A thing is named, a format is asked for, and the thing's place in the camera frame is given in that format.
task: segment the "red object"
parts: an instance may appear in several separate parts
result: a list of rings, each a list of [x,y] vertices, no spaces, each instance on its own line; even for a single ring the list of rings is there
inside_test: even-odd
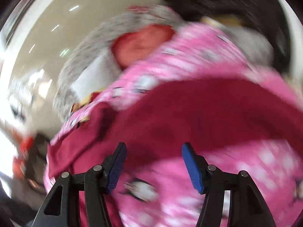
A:
[[[33,141],[34,141],[34,138],[32,136],[24,138],[21,142],[20,150],[29,151],[30,148],[33,146]]]
[[[151,24],[140,31],[118,37],[112,46],[112,52],[121,69],[125,69],[170,40],[174,33],[169,25]]]
[[[22,171],[24,167],[24,160],[14,157],[13,158],[13,174],[16,178],[24,178],[24,173]]]
[[[184,142],[201,153],[254,139],[287,139],[303,157],[302,124],[301,111],[246,80],[169,82],[118,114],[98,104],[89,121],[48,147],[49,174],[85,172],[119,142],[127,145],[125,170],[180,157]],[[80,196],[82,226],[87,226]],[[113,204],[108,205],[113,225],[122,226]]]

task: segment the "maroon cloth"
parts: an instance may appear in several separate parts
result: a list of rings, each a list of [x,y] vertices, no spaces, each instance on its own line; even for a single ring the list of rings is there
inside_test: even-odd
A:
[[[246,80],[168,82],[120,113],[98,104],[86,124],[48,147],[49,175],[85,172],[119,142],[127,145],[125,170],[181,156],[184,142],[201,153],[254,139],[287,139],[303,157],[302,124],[301,111]],[[113,225],[120,226],[109,208]]]

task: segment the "metal pivot screw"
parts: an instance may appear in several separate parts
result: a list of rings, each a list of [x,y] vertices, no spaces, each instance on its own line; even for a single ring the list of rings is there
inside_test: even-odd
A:
[[[248,172],[247,171],[241,171],[241,176],[247,177],[248,176]]]
[[[210,171],[215,171],[217,168],[216,168],[216,166],[215,165],[208,165],[208,170],[210,170]]]
[[[61,177],[63,177],[63,178],[66,178],[66,177],[68,177],[68,176],[69,176],[69,173],[68,173],[68,172],[64,172],[64,173],[61,174]]]
[[[96,165],[94,166],[94,171],[97,172],[97,171],[100,171],[102,169],[102,166],[101,165]]]

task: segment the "ceiling light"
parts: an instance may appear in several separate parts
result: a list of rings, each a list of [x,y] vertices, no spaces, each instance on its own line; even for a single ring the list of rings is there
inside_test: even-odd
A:
[[[34,47],[35,47],[35,44],[31,47],[31,50],[28,53],[30,53],[33,50]]]
[[[63,50],[62,53],[60,54],[60,57],[64,57],[68,51],[69,49]]]
[[[79,7],[79,5],[72,7],[69,11],[73,11],[74,9],[76,9],[77,7]]]
[[[59,25],[56,25],[54,29],[52,29],[52,32],[58,27]]]

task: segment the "pink patterned clothing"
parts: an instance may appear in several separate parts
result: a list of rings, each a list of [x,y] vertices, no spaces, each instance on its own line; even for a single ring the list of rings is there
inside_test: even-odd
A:
[[[162,44],[146,59],[128,67],[111,86],[89,105],[75,112],[51,141],[53,145],[99,102],[124,110],[157,85],[176,80],[205,77],[245,78],[296,103],[294,94],[272,68],[254,67],[241,51],[217,28],[192,23],[182,28],[171,41]]]
[[[89,115],[99,102],[108,102],[114,109],[124,110],[163,82],[208,77],[249,79],[299,107],[297,97],[277,72],[250,66],[240,50],[219,29],[192,23],[148,58],[126,69],[92,103],[74,113],[51,145],[82,117]],[[247,170],[265,197],[278,226],[291,225],[302,210],[302,202],[294,200],[296,183],[303,180],[302,164],[287,142],[249,142],[204,156],[209,164],[213,163],[223,171],[238,173]],[[47,191],[55,182],[54,178],[48,177],[48,170],[47,166],[44,176]],[[158,161],[125,172],[113,196],[124,225],[129,227],[195,226],[198,209],[203,203],[203,198],[191,184],[182,158]],[[226,226],[224,217],[222,226]]]
[[[291,226],[302,211],[302,161],[285,140],[251,141],[202,155],[222,171],[248,171],[277,227]],[[112,195],[123,224],[141,227],[196,226],[204,200],[193,188],[182,158],[125,172]],[[229,197],[226,191],[222,227],[227,226]]]

